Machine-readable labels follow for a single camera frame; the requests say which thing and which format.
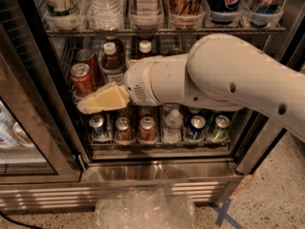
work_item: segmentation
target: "refrigerator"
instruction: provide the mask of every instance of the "refrigerator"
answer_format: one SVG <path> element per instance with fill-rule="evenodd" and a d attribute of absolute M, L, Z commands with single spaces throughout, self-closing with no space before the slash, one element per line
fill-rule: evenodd
<path fill-rule="evenodd" d="M 138 30 L 130 20 L 131 0 L 121 1 L 123 29 L 85 25 L 55 31 L 46 20 L 45 0 L 0 0 L 0 116 L 1 124 L 9 122 L 1 134 L 11 137 L 0 139 L 0 210 L 94 206 L 101 198 L 123 198 L 131 188 L 162 188 L 194 202 L 224 202 L 285 134 L 275 120 L 242 108 L 222 113 L 231 124 L 219 142 L 205 138 L 168 144 L 159 138 L 154 144 L 121 145 L 94 140 L 91 116 L 75 105 L 70 68 L 81 49 L 92 49 L 100 60 L 106 36 L 123 41 L 127 61 L 135 59 L 143 37 L 153 39 L 155 54 L 168 56 L 172 48 L 189 52 L 205 35 L 228 33 L 296 71 L 304 63 L 304 0 L 283 0 L 280 21 L 259 30 L 239 21 L 234 27 L 201 23 L 177 30 L 169 26 L 167 0 L 162 0 L 160 28 Z M 159 120 L 161 107 L 156 108 Z M 131 108 L 137 119 L 139 107 Z M 108 114 L 115 118 L 114 112 Z"/>

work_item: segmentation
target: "blue tape cross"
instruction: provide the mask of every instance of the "blue tape cross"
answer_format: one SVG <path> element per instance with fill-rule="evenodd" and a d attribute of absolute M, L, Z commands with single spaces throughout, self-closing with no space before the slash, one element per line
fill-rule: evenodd
<path fill-rule="evenodd" d="M 217 226 L 221 226 L 223 221 L 226 220 L 228 221 L 231 226 L 233 226 L 235 229 L 241 229 L 241 225 L 236 221 L 234 220 L 232 217 L 230 217 L 227 212 L 228 212 L 228 209 L 229 209 L 229 206 L 230 206 L 230 203 L 231 203 L 231 200 L 228 199 L 227 201 L 224 202 L 223 206 L 220 208 L 218 205 L 216 205 L 215 203 L 208 203 L 210 205 L 210 207 L 212 207 L 218 214 L 218 217 L 216 219 L 216 222 L 215 224 Z"/>

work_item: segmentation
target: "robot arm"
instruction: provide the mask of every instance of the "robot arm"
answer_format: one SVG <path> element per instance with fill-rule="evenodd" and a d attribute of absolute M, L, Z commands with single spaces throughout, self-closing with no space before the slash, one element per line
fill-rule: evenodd
<path fill-rule="evenodd" d="M 151 57 L 124 75 L 133 102 L 165 102 L 236 111 L 247 107 L 276 119 L 305 141 L 305 75 L 227 34 L 197 41 L 189 54 Z"/>

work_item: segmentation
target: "clear plastic bag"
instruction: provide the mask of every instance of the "clear plastic bag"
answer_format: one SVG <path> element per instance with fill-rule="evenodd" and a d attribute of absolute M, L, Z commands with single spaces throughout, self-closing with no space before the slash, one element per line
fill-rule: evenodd
<path fill-rule="evenodd" d="M 130 190 L 126 198 L 100 199 L 94 229 L 192 229 L 193 203 L 189 196 L 166 196 L 156 191 Z"/>

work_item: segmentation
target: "floor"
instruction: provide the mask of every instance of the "floor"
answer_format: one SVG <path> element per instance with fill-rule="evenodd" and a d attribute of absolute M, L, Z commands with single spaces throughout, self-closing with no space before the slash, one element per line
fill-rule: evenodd
<path fill-rule="evenodd" d="M 195 229 L 305 229 L 305 145 L 289 133 L 283 136 L 257 170 L 245 177 L 252 184 L 218 207 L 195 207 Z M 43 229 L 93 228 L 94 208 L 52 213 L 9 214 L 11 219 Z M 21 227 L 0 218 L 1 229 Z"/>

